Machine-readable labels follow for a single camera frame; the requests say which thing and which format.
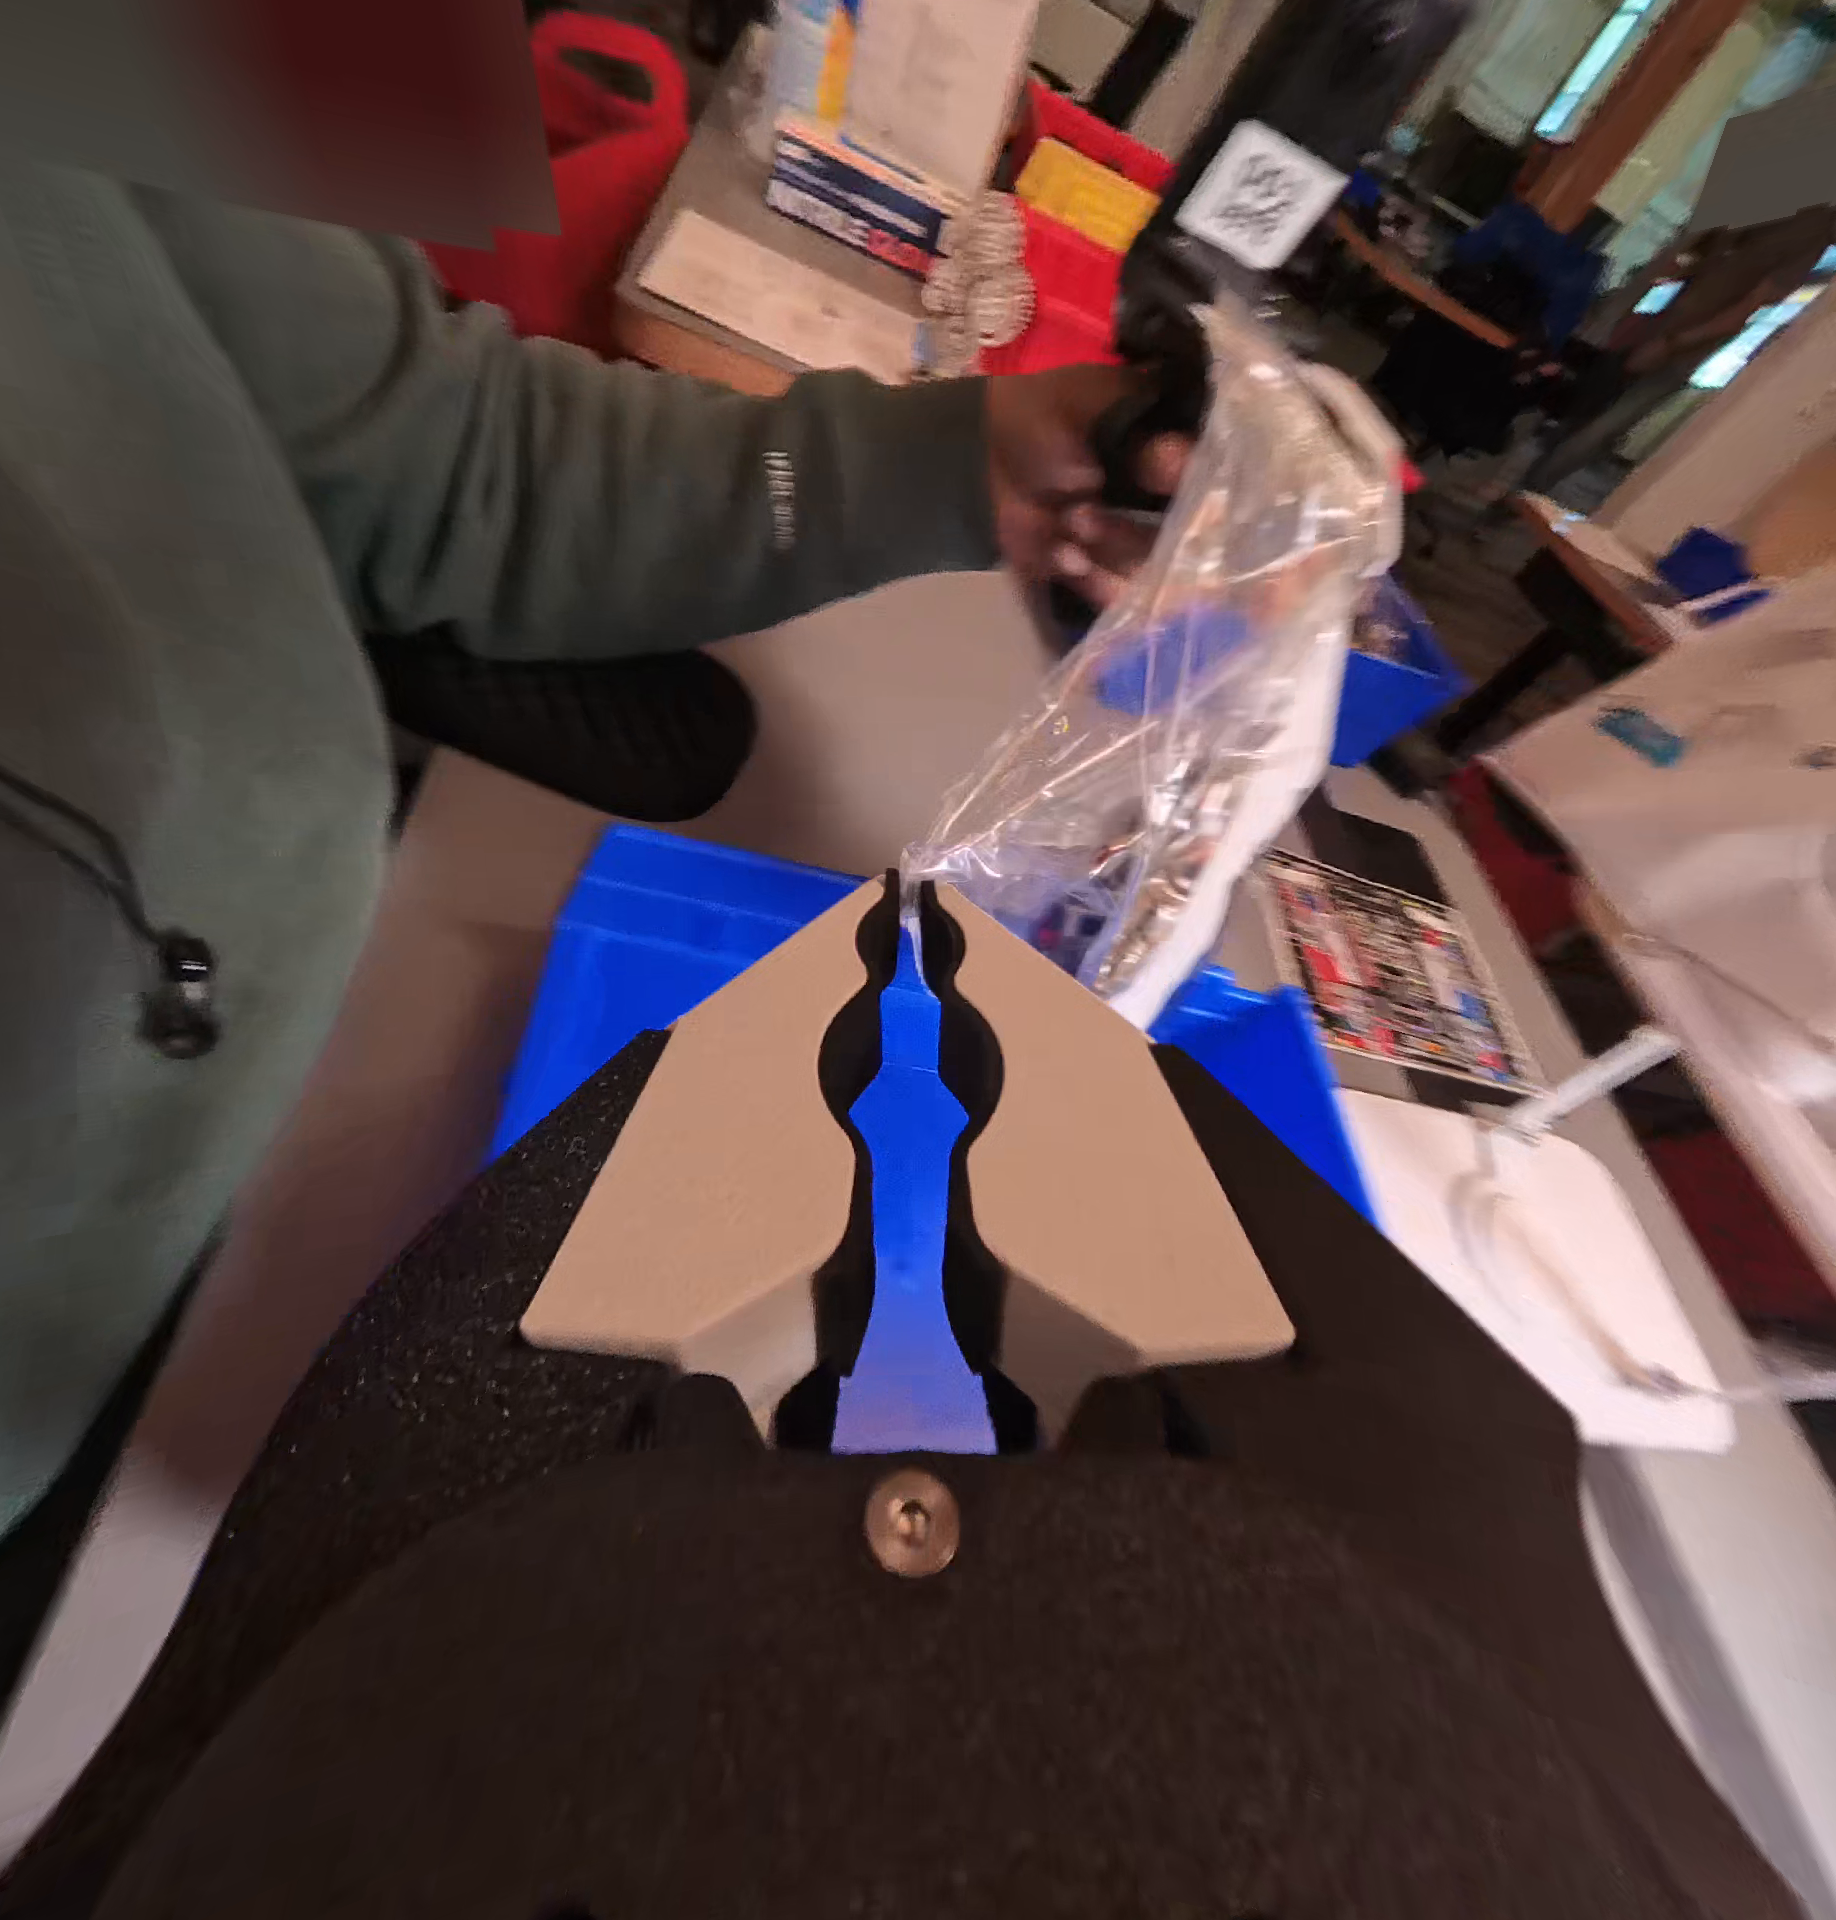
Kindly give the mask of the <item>lego instruction booklet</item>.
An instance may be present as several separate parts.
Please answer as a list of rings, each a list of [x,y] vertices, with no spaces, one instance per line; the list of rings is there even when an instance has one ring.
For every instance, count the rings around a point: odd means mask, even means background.
[[[1836,565],[1484,763],[1643,954],[1741,1014],[1762,1083],[1836,1079]]]

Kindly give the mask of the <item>large clear plastic bag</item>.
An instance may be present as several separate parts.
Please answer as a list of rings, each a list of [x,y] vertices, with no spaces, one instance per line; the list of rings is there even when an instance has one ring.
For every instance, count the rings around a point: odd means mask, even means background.
[[[1223,299],[1209,404],[1123,599],[903,857],[1151,1028],[1331,765],[1354,624],[1404,546],[1404,445]]]

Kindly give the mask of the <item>yellow plastic bin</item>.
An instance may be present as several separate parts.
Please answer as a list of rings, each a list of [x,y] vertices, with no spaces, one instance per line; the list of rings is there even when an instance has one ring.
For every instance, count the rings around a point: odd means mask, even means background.
[[[1037,138],[1017,171],[1012,197],[1101,253],[1125,254],[1161,194],[1066,140]]]

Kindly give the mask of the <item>person's left forearm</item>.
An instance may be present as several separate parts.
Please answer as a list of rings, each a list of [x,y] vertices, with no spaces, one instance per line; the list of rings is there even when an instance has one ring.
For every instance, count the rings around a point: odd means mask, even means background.
[[[980,381],[744,397],[516,336],[398,237],[162,188],[134,204],[365,636],[648,657],[1000,562]]]

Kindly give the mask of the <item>blue plastic bin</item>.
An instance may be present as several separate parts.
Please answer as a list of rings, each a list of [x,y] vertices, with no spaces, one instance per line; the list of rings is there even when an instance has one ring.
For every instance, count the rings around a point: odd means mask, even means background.
[[[671,831],[603,830],[551,927],[489,1154],[504,1154],[621,1048],[685,1015],[858,882]],[[1153,1037],[1198,1059],[1376,1219],[1300,989],[1255,992],[1206,967],[1171,998]],[[942,1292],[946,1157],[964,1107],[938,1079],[938,1001],[911,939],[881,995],[881,1067],[854,1121],[872,1154],[880,1282],[858,1367],[838,1388],[836,1451],[994,1451]]]
[[[1354,624],[1354,646],[1337,700],[1331,765],[1367,763],[1400,736],[1460,705],[1470,676],[1441,646],[1434,624],[1387,572]]]

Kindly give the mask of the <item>person's left hand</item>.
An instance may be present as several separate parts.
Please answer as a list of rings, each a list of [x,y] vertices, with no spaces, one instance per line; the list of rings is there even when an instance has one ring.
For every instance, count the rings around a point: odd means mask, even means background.
[[[1127,397],[1134,366],[1073,365],[983,384],[988,494],[1000,565],[1031,590],[1114,604],[1153,547],[1153,528],[1103,501],[1098,421]]]

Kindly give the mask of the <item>person's green sweatshirt torso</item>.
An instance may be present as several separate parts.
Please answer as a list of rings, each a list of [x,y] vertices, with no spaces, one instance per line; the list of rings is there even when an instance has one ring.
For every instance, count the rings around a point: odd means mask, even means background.
[[[0,1536],[293,1104],[390,786],[305,501],[132,189],[0,158]]]

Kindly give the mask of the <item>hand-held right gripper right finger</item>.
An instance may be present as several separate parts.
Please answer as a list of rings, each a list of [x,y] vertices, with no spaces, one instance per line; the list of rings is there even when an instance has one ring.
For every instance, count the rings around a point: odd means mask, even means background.
[[[1294,1343],[1151,1040],[946,882],[919,882],[938,1079],[964,1109],[942,1290],[992,1422]]]

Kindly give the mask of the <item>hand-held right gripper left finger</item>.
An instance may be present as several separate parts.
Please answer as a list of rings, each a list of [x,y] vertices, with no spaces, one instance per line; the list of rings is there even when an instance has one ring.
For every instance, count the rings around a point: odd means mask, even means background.
[[[519,1311],[539,1353],[662,1363],[748,1413],[836,1413],[876,1298],[872,1154],[899,877],[678,1015]]]

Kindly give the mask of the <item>red plastic bin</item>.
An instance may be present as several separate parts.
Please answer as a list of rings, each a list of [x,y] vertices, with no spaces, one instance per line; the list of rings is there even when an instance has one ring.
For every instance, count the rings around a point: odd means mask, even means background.
[[[1066,181],[1114,175],[1134,188],[1144,197],[1137,219],[1127,219],[1117,237],[1098,237],[1090,228],[1059,219],[1048,198],[1050,188],[1026,185],[1031,171],[1045,171],[1037,165],[1040,145],[1073,157],[1073,163],[1057,165]],[[1114,314],[1123,258],[1171,177],[1176,163],[1158,149],[1027,78],[1002,149],[1000,181],[1021,204],[1021,271],[1031,281],[1031,319],[1012,344],[980,350],[980,372],[1114,365],[1119,357]]]

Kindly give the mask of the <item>wooden gear model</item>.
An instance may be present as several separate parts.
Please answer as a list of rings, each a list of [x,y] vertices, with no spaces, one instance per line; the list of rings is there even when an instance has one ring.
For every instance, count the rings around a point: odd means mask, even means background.
[[[955,208],[921,281],[917,365],[959,377],[983,351],[1017,345],[1034,319],[1026,216],[1012,194],[985,189]]]

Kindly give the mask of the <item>blue white glove box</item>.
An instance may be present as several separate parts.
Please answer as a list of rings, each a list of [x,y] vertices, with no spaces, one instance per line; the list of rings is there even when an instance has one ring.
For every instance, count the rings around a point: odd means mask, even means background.
[[[921,281],[964,197],[848,140],[822,117],[781,113],[774,123],[760,203],[848,253]]]

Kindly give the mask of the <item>red felt bag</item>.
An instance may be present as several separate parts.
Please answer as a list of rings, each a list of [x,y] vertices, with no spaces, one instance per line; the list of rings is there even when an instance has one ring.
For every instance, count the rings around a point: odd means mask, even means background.
[[[423,253],[452,304],[495,304],[519,336],[616,357],[616,277],[689,144],[685,67],[648,27],[578,9],[535,17],[529,54],[557,231]]]

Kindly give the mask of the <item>white book stand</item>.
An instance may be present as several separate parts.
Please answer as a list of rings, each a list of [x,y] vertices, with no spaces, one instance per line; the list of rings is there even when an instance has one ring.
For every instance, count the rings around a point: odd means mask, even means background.
[[[1584,1444],[1716,1454],[1746,1404],[1836,1403],[1836,1364],[1762,1359],[1741,1385],[1720,1385],[1623,1191],[1558,1133],[1560,1120],[1673,1052],[1669,1031],[1643,1026],[1486,1117],[1350,1088],[1337,1104],[1385,1236]]]

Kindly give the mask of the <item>holographic sticker sheet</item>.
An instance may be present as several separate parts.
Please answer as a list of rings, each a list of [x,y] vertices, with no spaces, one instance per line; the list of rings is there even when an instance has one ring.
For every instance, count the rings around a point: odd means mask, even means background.
[[[1320,1044],[1499,1097],[1540,1090],[1493,972],[1451,908],[1290,850],[1249,877],[1271,967]]]

